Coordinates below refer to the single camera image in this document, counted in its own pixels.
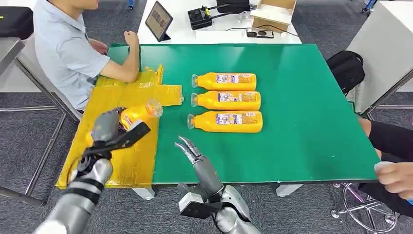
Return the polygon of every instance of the person's leg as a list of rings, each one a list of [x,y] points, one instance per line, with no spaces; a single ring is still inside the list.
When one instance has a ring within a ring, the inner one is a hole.
[[[363,127],[364,132],[366,133],[367,137],[370,136],[370,133],[372,131],[372,123],[371,121],[363,118],[359,118],[358,121],[360,122],[361,126]],[[378,149],[375,148],[375,151],[377,152],[378,158],[381,159],[382,152]]]
[[[402,146],[401,144],[406,144],[407,142],[402,138],[408,134],[412,134],[413,137],[412,130],[379,122],[371,122],[366,119],[359,119],[359,122],[370,142],[376,149],[381,161],[405,161],[404,158],[394,155],[400,152],[405,153],[404,150],[406,146]],[[409,217],[413,217],[413,209],[410,203],[404,199],[401,199],[398,194],[392,194],[386,191],[384,185],[380,183],[360,183],[358,189],[386,204],[391,210]]]
[[[413,161],[413,130],[366,119],[359,122],[375,149]]]

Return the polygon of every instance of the green table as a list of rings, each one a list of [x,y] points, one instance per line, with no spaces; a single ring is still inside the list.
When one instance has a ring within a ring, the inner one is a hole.
[[[125,46],[109,56],[122,62]],[[226,183],[306,183],[376,180],[379,160],[316,45],[142,45],[141,68],[164,66],[164,84],[181,84],[182,106],[160,119],[153,184],[197,183],[187,157],[173,143],[191,139]],[[192,74],[255,73],[262,95],[263,130],[208,133],[187,128]]]

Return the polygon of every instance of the man's hand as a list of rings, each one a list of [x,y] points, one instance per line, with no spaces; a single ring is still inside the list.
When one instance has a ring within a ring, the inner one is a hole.
[[[413,162],[380,162],[375,165],[375,172],[387,191],[413,199]]]
[[[126,44],[131,48],[139,49],[139,38],[135,32],[128,31],[124,33]]]
[[[94,39],[89,39],[89,42],[91,43],[92,48],[100,54],[106,55],[108,53],[108,46],[105,43]]]

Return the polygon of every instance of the gray carpet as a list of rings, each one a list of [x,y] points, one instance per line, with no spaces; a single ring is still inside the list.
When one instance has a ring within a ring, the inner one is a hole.
[[[136,30],[145,1],[129,11],[126,1],[102,2],[96,11],[85,12],[89,36],[105,43],[123,42],[123,31]],[[316,43],[328,58],[350,43],[366,16],[359,13],[361,0],[300,0],[293,23],[303,42]],[[389,104],[413,101],[410,93],[398,93]],[[48,104],[42,94],[2,94],[1,107]],[[376,120],[412,127],[411,110],[376,110]],[[0,114],[0,186],[23,192],[59,118],[58,111]],[[12,202],[0,197],[0,234],[30,233],[46,217],[62,191],[53,184],[69,150],[77,124],[66,119],[34,196],[47,199],[45,207]],[[289,197],[280,198],[268,185],[237,186],[249,204],[254,223],[265,234],[273,233],[367,233],[347,216],[333,219],[330,210],[341,208],[341,189],[328,184],[304,185]],[[97,234],[218,234],[211,219],[196,220],[178,214],[180,195],[175,188],[155,187],[152,201],[129,189],[106,189],[88,225]],[[391,233],[413,233],[412,221],[399,224]]]

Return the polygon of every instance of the plastic bottle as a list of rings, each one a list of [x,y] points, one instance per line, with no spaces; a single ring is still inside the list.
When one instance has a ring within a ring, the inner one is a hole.
[[[261,106],[261,95],[256,91],[208,91],[204,94],[192,93],[191,104],[210,110],[251,110]]]
[[[137,120],[147,122],[151,118],[158,118],[162,115],[163,109],[159,102],[148,101],[145,105],[126,108],[120,113],[120,123],[128,131],[134,127]]]
[[[209,72],[202,76],[192,75],[192,86],[218,91],[254,91],[257,77],[252,73]]]
[[[188,128],[206,132],[257,133],[263,128],[259,111],[209,111],[202,115],[188,115]]]

